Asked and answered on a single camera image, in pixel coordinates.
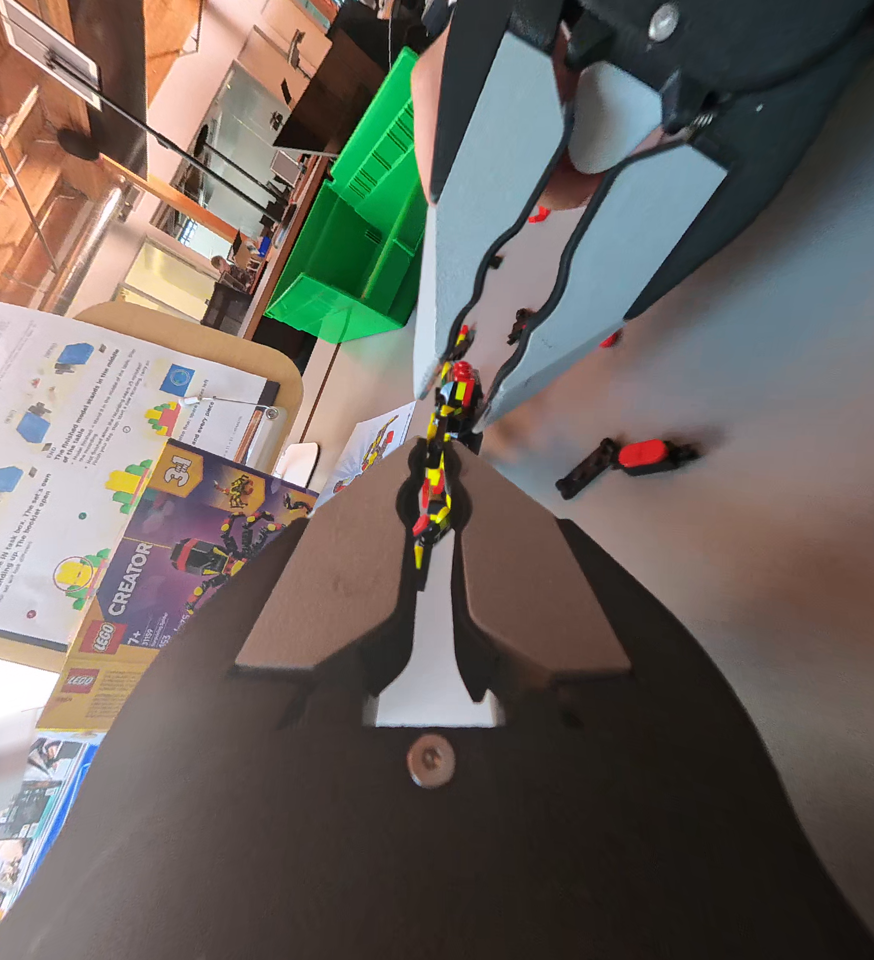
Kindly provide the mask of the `dark wooden table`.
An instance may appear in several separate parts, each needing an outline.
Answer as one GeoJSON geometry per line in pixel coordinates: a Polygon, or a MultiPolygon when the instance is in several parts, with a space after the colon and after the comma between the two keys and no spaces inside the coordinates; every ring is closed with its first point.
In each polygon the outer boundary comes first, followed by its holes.
{"type": "Polygon", "coordinates": [[[315,75],[293,105],[275,150],[334,157],[379,90],[385,72],[347,33],[336,34],[315,75]]]}

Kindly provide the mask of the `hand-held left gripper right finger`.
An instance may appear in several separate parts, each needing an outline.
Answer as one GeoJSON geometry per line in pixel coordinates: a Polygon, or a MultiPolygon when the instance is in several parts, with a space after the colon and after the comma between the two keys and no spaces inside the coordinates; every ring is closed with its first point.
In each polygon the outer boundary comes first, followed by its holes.
{"type": "Polygon", "coordinates": [[[467,694],[623,677],[631,660],[557,518],[463,446],[451,448],[454,649],[467,694]]]}

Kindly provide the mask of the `white rounded object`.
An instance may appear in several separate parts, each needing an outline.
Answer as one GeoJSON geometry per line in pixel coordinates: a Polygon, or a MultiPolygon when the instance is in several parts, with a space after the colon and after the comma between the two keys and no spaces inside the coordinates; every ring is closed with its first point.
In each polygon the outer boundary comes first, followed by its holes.
{"type": "Polygon", "coordinates": [[[280,455],[274,476],[289,484],[307,488],[321,454],[320,445],[313,441],[291,443],[280,455]]]}

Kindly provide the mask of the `lego instruction booklet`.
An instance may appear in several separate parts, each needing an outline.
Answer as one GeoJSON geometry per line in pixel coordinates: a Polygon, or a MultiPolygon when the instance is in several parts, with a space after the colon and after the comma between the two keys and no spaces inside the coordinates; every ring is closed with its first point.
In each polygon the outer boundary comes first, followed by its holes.
{"type": "Polygon", "coordinates": [[[315,505],[317,509],[404,444],[417,405],[417,401],[410,401],[390,412],[360,421],[354,427],[321,490],[315,505]]]}

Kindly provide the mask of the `green plastic bin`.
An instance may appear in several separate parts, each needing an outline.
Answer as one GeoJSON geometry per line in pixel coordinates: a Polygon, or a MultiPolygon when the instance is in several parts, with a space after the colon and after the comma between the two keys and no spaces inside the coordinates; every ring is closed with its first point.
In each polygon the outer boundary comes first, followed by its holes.
{"type": "Polygon", "coordinates": [[[402,329],[416,306],[427,201],[404,48],[330,168],[264,319],[331,344],[402,329]]]}

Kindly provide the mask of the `red and black lego assembly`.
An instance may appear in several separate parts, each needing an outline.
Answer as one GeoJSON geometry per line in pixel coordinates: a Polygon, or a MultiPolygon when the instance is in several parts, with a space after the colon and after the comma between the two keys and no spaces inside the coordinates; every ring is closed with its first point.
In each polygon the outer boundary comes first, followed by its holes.
{"type": "Polygon", "coordinates": [[[701,450],[692,443],[662,438],[635,442],[604,438],[595,450],[555,482],[555,488],[561,498],[570,500],[607,471],[631,477],[666,474],[695,462],[701,455],[701,450]]]}

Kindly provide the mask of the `yellow black red lego model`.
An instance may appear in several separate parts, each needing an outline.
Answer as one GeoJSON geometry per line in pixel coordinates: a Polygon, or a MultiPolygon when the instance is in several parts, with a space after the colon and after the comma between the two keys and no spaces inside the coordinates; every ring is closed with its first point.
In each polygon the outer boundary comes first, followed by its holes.
{"type": "Polygon", "coordinates": [[[434,411],[426,433],[426,452],[419,487],[419,516],[412,529],[417,590],[423,592],[434,546],[452,521],[452,488],[446,456],[451,443],[474,443],[474,424],[483,398],[479,372],[467,359],[475,329],[462,325],[443,360],[434,394],[434,411]]]}

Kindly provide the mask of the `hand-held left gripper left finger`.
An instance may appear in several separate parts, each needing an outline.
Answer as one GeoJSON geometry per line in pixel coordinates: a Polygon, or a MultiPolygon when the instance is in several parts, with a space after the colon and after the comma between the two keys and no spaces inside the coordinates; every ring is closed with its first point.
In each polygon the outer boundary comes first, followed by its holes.
{"type": "Polygon", "coordinates": [[[236,666],[296,679],[352,669],[367,694],[404,670],[425,452],[425,441],[412,438],[311,515],[236,666]]]}

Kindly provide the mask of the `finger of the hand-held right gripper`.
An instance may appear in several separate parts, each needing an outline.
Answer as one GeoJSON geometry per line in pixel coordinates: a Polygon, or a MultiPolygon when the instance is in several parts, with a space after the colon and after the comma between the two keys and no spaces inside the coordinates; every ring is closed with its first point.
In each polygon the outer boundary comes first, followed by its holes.
{"type": "Polygon", "coordinates": [[[683,142],[611,169],[563,249],[554,288],[487,390],[484,431],[618,330],[727,169],[683,142]]]}
{"type": "Polygon", "coordinates": [[[443,55],[435,135],[466,115],[466,126],[439,184],[433,147],[413,350],[419,399],[432,389],[451,337],[483,293],[491,256],[515,235],[532,200],[553,171],[567,138],[553,57],[503,31],[489,44],[446,31],[435,44],[443,55]]]}

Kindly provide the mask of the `white printed instruction sheet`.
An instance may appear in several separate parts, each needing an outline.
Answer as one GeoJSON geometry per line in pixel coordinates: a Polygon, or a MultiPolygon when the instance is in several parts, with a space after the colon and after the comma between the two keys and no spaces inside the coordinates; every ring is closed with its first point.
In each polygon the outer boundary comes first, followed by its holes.
{"type": "Polygon", "coordinates": [[[255,466],[278,390],[0,302],[0,635],[68,646],[166,442],[255,466]]]}

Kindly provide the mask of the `white framed sign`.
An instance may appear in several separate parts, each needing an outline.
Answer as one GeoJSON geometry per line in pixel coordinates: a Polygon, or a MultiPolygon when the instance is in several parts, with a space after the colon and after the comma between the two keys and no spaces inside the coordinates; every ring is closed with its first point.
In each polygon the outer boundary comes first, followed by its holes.
{"type": "Polygon", "coordinates": [[[0,18],[11,47],[100,111],[98,65],[61,33],[18,2],[0,1],[0,18]]]}

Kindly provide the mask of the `metal duct pipe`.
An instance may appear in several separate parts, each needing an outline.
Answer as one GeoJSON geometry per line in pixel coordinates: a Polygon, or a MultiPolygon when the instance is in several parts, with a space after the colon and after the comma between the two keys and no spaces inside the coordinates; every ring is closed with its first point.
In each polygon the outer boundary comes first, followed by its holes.
{"type": "Polygon", "coordinates": [[[75,244],[48,290],[41,309],[63,316],[70,309],[104,243],[107,232],[125,205],[128,186],[114,186],[94,206],[78,232],[75,244]]]}

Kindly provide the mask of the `person's right hand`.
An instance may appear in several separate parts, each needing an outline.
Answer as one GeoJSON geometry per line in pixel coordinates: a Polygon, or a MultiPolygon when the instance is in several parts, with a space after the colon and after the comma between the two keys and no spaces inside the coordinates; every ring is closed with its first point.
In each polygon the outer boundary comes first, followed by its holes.
{"type": "Polygon", "coordinates": [[[416,62],[410,78],[414,110],[415,155],[424,198],[432,205],[431,174],[438,124],[446,36],[434,42],[416,62]]]}

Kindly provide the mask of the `wooden clipboard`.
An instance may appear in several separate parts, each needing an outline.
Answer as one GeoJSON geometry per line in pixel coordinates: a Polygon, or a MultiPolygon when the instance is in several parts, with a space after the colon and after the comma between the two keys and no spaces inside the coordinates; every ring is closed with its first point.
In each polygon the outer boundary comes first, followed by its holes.
{"type": "MultiPolygon", "coordinates": [[[[192,320],[122,301],[90,306],[78,314],[77,320],[279,383],[276,405],[286,410],[286,419],[256,462],[267,469],[275,466],[299,414],[303,397],[301,373],[285,354],[192,320]]],[[[66,644],[43,640],[30,642],[26,638],[0,634],[0,660],[13,664],[58,674],[67,652],[66,644]]]]}

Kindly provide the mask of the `printed photo sheet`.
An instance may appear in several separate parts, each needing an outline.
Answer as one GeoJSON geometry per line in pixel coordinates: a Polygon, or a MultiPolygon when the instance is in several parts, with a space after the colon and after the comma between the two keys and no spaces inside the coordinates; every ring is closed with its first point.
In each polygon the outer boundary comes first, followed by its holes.
{"type": "Polygon", "coordinates": [[[0,919],[54,845],[105,735],[42,732],[23,779],[0,809],[0,919]]]}

